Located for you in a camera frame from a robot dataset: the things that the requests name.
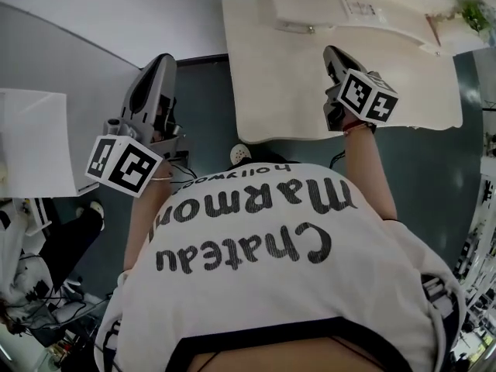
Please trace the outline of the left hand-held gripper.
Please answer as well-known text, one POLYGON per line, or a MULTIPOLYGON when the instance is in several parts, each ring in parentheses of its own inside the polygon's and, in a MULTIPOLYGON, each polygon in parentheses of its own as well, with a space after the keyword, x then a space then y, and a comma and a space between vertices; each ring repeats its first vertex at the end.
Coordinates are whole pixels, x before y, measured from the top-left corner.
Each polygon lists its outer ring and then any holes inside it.
POLYGON ((104 122, 88 159, 85 176, 138 198, 164 161, 188 168, 190 147, 174 117, 176 60, 153 58, 126 92, 122 111, 104 122))

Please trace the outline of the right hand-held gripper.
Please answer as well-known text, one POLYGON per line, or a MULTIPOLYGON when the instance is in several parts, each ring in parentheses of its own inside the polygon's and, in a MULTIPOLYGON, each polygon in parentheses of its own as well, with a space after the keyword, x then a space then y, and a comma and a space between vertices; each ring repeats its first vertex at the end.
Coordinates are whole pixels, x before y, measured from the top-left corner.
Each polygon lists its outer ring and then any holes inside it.
POLYGON ((338 131, 346 112, 373 125, 386 124, 398 101, 398 93, 382 78, 368 74, 358 60, 336 46, 327 46, 323 59, 334 86, 325 91, 323 106, 329 131, 338 131))

